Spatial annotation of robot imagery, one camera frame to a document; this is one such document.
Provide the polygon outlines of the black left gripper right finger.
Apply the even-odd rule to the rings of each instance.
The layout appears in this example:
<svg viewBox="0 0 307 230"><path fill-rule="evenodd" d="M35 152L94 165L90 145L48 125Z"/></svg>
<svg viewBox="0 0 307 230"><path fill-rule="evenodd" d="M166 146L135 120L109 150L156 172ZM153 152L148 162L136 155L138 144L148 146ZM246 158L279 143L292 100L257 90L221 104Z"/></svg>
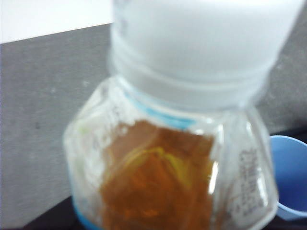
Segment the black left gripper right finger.
<svg viewBox="0 0 307 230"><path fill-rule="evenodd" d="M306 212L278 210L275 218L266 226L267 230L306 230Z"/></svg>

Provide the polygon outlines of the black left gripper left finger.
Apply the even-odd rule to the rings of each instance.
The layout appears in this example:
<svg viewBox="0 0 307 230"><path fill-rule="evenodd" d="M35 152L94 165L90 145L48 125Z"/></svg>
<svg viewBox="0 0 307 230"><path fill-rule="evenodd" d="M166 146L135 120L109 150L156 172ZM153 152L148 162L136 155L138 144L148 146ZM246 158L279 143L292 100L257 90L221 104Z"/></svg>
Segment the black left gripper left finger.
<svg viewBox="0 0 307 230"><path fill-rule="evenodd" d="M30 221L23 230L85 230L72 206L72 197L64 199Z"/></svg>

